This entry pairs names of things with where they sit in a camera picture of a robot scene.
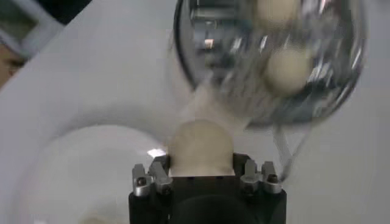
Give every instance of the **metal bowl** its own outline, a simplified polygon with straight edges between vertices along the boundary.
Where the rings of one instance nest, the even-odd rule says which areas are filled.
[[[298,94],[283,98],[270,116],[256,114],[250,126],[323,120],[350,96],[361,74],[366,39],[360,0],[302,0],[299,22],[270,32],[254,22],[256,0],[178,0],[174,44],[182,71],[195,89],[211,80],[223,88],[238,62],[261,52],[266,42],[295,41],[315,53],[313,72]]]

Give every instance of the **metal screw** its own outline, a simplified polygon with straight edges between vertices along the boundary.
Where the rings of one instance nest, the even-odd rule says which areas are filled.
[[[136,185],[138,187],[144,186],[146,184],[146,178],[145,177],[139,177],[136,179]]]
[[[272,183],[272,184],[277,184],[278,183],[278,176],[276,174],[270,174],[267,177],[267,181]]]

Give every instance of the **round dough ball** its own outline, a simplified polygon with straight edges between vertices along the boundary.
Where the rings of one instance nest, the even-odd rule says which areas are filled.
[[[257,0],[257,17],[269,28],[285,27],[297,18],[300,0]]]
[[[311,58],[304,49],[279,49],[271,55],[265,78],[273,92],[279,96],[298,93],[311,74]]]
[[[174,177],[233,175],[233,141],[220,126],[192,121],[179,127],[168,144]]]

